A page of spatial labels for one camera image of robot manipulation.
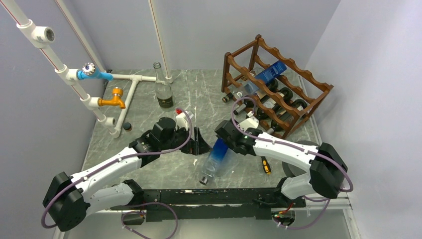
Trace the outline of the clear stoppered glass bottle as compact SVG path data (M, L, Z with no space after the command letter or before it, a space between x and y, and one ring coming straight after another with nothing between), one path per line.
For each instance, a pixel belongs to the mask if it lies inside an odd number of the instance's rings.
M211 184L219 172L219 169L223 166L224 160L227 158L227 153L230 151L231 149L221 138L216 140L208 157L201 167L199 182L202 185L206 186Z

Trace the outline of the labelled dark wine bottle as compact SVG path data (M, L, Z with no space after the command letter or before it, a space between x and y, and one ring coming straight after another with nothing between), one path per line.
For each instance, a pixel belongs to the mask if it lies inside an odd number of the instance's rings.
M273 79L266 84L266 87L272 92L276 92L278 86L279 84L276 79ZM264 90L261 90L255 84L253 84L250 80L245 81L241 87L236 88L233 94L237 98L252 97L252 96L257 96L259 100L262 100L263 98L267 98L266 92ZM235 115L238 115L240 112L242 112L246 108L253 107L253 105L254 105L253 102L251 102L250 100L244 100L241 105L239 105L236 109L233 110L233 113Z

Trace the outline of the blue square bottle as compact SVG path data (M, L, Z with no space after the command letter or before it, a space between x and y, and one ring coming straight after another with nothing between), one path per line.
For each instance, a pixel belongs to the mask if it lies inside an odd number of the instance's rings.
M283 62L277 61L254 76L254 78L262 80L264 84L268 84L269 82L272 82L277 76L286 71L286 69L287 66ZM250 80L247 80L234 91L234 95L242 98L254 94L258 89L259 87L257 85L255 85Z

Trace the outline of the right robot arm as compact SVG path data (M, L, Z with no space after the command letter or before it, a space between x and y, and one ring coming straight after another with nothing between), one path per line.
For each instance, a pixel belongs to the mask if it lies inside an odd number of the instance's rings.
M347 178L346 164L328 143L320 146L294 143L253 127L241 131L231 120L223 120L215 133L236 153L278 159L303 171L301 175L281 180L279 190L274 193L274 200L281 207L313 193L335 199Z

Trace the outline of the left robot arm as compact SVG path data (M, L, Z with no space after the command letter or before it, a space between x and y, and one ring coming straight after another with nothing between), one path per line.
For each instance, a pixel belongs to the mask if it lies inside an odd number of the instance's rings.
M62 232L76 227L85 217L114 206L139 208L144 191L134 180L106 188L114 178L140 169L162 154L181 151L202 155L211 151L198 127L184 126L167 117L160 118L152 129L143 133L127 147L108 160L79 173L55 175L42 202L45 211L42 225L48 228L45 218L50 215Z

